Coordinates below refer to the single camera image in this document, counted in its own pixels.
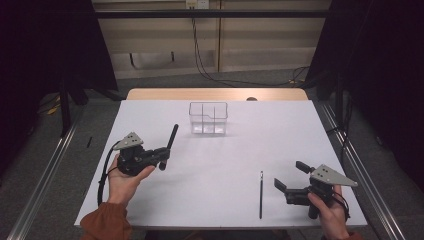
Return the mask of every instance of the human hand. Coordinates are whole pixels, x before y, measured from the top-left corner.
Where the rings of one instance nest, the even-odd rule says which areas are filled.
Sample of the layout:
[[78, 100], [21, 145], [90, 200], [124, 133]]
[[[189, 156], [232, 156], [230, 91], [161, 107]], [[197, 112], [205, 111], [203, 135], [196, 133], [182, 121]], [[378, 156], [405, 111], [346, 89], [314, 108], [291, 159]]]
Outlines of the human hand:
[[[334, 185], [333, 190], [336, 193], [334, 197], [343, 202], [341, 197], [342, 187]], [[346, 228], [345, 211], [339, 203], [331, 201], [327, 205], [314, 193], [308, 193], [308, 198], [319, 209], [319, 220], [326, 239], [345, 239], [349, 237]]]
[[137, 176], [129, 176], [117, 169], [118, 156], [116, 154], [112, 165], [109, 167], [109, 198], [108, 203], [122, 204], [128, 206], [128, 202], [134, 196], [141, 180], [145, 179], [155, 170], [154, 166], [148, 166], [143, 169]]

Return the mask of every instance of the gray floor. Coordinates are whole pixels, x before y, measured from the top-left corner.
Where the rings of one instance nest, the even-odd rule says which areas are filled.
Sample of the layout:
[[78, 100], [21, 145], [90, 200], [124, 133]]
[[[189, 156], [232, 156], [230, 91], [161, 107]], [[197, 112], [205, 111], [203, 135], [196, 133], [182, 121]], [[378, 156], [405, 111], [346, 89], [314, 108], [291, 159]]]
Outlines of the gray floor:
[[[291, 70], [263, 70], [210, 75], [216, 79], [280, 84], [292, 79], [292, 74]], [[237, 87], [260, 87], [246, 83], [226, 83]], [[134, 87], [228, 87], [220, 82], [206, 80], [200, 74], [127, 79], [118, 81], [118, 84], [120, 90], [116, 93], [121, 96]], [[46, 186], [45, 195], [39, 199], [40, 205], [35, 208], [33, 218], [28, 219], [28, 229], [21, 234], [23, 238], [20, 239], [77, 239], [82, 234], [80, 229], [74, 227], [74, 221], [119, 109], [119, 102], [113, 102], [91, 90], [87, 90], [87, 94], [90, 101], [86, 106], [71, 103], [71, 112], [76, 118], [74, 120], [79, 119], [79, 122], [66, 152], [53, 172], [53, 180]], [[307, 94], [314, 100], [324, 127], [331, 129], [322, 107], [325, 104], [332, 105], [332, 98], [329, 102], [319, 102], [314, 89], [307, 90]], [[60, 133], [60, 111], [52, 115], [40, 114], [34, 132], [3, 176], [0, 188], [0, 239], [9, 236], [23, 212], [55, 153]], [[420, 229], [424, 226], [424, 194], [400, 170], [390, 150], [378, 144], [372, 127], [356, 108], [353, 109], [349, 136], [405, 239], [424, 239], [424, 232]], [[329, 139], [339, 154], [341, 146], [336, 134], [330, 133]], [[355, 178], [356, 174], [346, 160], [347, 157], [343, 159], [347, 175]], [[382, 216], [375, 210], [365, 190], [360, 187], [356, 194], [370, 224], [355, 230], [365, 239], [390, 239], [381, 223]], [[292, 239], [319, 239], [321, 235], [319, 229], [290, 229], [289, 233]], [[272, 239], [262, 232], [242, 232], [240, 235], [242, 239]], [[135, 231], [134, 239], [141, 236], [141, 232]], [[176, 233], [168, 233], [164, 239], [176, 236]]]

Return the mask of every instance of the pen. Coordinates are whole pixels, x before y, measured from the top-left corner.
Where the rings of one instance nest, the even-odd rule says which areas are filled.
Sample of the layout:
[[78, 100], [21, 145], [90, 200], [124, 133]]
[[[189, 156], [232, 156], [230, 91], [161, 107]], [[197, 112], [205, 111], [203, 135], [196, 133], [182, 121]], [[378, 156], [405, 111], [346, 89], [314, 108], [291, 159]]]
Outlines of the pen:
[[262, 195], [264, 189], [264, 173], [261, 171], [261, 192], [259, 195], [259, 219], [262, 219]]

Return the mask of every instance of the white table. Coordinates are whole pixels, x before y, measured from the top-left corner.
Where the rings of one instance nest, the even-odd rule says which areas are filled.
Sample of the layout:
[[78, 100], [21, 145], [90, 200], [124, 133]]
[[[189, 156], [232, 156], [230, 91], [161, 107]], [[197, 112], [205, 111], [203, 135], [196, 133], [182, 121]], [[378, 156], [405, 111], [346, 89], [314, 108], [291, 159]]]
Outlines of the white table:
[[[343, 173], [311, 101], [227, 101], [225, 136], [190, 132], [186, 100], [123, 101], [75, 225], [97, 208], [97, 188], [107, 152], [136, 132], [145, 149], [164, 147], [179, 130], [165, 171], [142, 181], [128, 206], [130, 224], [145, 229], [261, 229], [318, 226], [308, 207], [286, 204], [274, 178], [304, 188], [309, 176], [296, 161], [326, 164]], [[259, 219], [260, 171], [264, 172], [263, 217]], [[366, 225], [350, 188], [349, 226]], [[105, 186], [104, 199], [108, 196]]]

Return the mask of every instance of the clear plastic box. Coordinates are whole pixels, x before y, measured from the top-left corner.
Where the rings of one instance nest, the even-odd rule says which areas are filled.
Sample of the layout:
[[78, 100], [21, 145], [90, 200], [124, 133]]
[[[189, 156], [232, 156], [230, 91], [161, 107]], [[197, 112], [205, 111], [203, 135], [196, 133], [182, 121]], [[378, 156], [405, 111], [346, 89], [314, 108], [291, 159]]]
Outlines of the clear plastic box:
[[192, 133], [225, 134], [228, 104], [226, 102], [190, 103]]

